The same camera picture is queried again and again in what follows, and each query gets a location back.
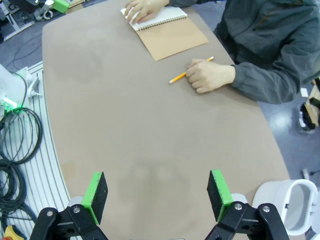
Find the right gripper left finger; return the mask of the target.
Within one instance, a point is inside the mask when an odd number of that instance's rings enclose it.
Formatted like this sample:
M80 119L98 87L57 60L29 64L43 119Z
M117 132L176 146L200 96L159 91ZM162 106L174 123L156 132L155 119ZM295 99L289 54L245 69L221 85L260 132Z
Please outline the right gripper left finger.
M108 195L103 172L95 172L83 197L70 200L63 211L53 207L43 208L35 222L31 240L106 240L100 229Z

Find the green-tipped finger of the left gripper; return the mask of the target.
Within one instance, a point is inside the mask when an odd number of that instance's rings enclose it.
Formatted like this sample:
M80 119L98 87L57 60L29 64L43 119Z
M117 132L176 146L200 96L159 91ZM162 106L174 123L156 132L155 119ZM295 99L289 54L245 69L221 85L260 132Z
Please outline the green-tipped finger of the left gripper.
M54 0L53 2L53 9L58 12L66 12L70 7L70 3L66 0Z

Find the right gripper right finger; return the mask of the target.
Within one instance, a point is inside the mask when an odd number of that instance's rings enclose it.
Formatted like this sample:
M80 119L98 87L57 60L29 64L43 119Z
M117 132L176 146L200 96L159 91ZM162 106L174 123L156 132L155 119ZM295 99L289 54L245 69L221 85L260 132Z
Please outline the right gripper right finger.
M232 240L236 234L246 235L250 240L289 239L275 205L262 203L255 208L233 200L219 169L210 171L207 192L216 220L207 240Z

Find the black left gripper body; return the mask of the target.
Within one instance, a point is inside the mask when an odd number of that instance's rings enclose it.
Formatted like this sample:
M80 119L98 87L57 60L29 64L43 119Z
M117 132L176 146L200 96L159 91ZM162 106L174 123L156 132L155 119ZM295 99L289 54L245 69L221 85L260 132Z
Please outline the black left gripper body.
M27 13L34 13L35 10L42 8L45 0L15 0L14 4Z

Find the person's right hand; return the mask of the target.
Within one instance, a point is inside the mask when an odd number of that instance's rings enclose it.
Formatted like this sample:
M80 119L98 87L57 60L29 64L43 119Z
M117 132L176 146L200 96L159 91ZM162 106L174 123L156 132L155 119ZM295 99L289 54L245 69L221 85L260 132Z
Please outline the person's right hand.
M154 18L169 3L169 0L130 0L125 5L124 16L129 23L140 24Z

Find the person's left hand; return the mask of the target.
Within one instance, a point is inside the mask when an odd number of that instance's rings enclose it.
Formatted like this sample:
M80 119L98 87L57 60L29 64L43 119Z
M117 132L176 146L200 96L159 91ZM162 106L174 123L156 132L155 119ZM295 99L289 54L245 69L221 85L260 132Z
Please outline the person's left hand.
M186 77L198 94L205 94L232 84L236 78L236 69L232 65L193 59L186 69Z

